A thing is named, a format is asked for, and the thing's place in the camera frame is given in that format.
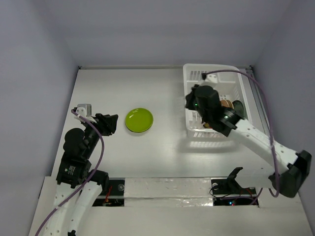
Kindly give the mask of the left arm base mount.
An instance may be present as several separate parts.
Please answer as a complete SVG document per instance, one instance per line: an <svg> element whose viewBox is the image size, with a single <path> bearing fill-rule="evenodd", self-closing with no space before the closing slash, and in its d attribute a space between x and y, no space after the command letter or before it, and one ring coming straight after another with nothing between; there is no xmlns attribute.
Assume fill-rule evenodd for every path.
<svg viewBox="0 0 315 236"><path fill-rule="evenodd" d="M125 179L110 178L106 191L103 191L94 201L94 207L123 207L125 205Z"/></svg>

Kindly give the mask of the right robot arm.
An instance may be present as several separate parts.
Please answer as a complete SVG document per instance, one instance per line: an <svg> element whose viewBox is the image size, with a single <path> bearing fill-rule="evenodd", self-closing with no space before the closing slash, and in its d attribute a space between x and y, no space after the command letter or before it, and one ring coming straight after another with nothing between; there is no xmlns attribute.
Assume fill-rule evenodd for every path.
<svg viewBox="0 0 315 236"><path fill-rule="evenodd" d="M259 131L234 109L222 106L218 92L209 85L195 84L185 99L185 108L197 111L203 123L241 143L274 168L267 178L279 194L288 198L297 195L310 173L309 152L287 148Z"/></svg>

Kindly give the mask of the beige plate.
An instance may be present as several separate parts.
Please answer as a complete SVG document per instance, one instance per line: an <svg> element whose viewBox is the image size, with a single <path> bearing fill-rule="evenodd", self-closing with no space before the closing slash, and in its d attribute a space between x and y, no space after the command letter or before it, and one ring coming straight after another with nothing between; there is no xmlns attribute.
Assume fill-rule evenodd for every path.
<svg viewBox="0 0 315 236"><path fill-rule="evenodd" d="M142 133L145 133L145 132L147 132L147 130L143 130L143 131L136 131L136 130L128 130L129 132L131 132L131 133L135 133L135 134L142 134Z"/></svg>

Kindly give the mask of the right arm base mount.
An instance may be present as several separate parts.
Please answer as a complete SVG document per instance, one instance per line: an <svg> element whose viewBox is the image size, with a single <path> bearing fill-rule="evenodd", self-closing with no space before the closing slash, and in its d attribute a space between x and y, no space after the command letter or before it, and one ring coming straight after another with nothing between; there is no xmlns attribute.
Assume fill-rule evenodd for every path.
<svg viewBox="0 0 315 236"><path fill-rule="evenodd" d="M236 181L243 167L236 167L226 178L211 179L209 194L214 206L258 206L257 191L254 187L243 188Z"/></svg>

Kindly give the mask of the green plate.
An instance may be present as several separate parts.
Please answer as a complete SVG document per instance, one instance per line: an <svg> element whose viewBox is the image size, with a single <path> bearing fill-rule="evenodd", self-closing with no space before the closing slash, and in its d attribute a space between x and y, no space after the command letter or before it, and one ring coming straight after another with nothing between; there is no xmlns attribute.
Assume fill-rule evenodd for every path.
<svg viewBox="0 0 315 236"><path fill-rule="evenodd" d="M125 117L125 126L130 130L149 130L153 122L152 113L145 108L135 108L129 111Z"/></svg>

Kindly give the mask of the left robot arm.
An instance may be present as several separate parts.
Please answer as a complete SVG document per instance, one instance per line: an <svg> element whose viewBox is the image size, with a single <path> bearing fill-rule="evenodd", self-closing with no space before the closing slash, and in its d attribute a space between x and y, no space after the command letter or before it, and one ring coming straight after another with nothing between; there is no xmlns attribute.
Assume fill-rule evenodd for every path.
<svg viewBox="0 0 315 236"><path fill-rule="evenodd" d="M89 117L75 108L72 113L85 129L73 128L64 137L63 156L56 177L53 210L36 231L37 236L77 236L94 201L109 188L107 172L91 169L89 161L97 143L104 152L104 136L113 135L118 115Z"/></svg>

